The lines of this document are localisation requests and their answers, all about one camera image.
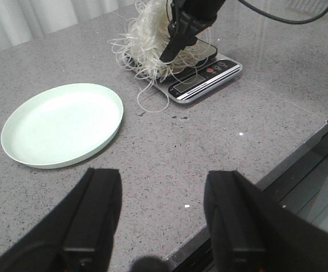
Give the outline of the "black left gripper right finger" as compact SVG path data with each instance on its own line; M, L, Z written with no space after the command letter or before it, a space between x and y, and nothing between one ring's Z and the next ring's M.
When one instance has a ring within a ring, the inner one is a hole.
M204 213L218 271L328 271L328 232L237 171L208 172Z

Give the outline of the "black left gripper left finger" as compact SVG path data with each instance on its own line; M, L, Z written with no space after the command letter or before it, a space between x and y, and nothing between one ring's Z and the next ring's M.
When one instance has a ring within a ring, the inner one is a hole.
M107 271L121 205L119 171L89 168L45 218L0 256L0 271Z

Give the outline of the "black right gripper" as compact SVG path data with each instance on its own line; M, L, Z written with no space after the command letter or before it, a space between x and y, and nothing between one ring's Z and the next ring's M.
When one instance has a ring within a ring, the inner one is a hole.
M196 35L214 23L224 2L172 1L172 20L168 25L170 40L159 59L162 62L171 62L187 46L195 45Z

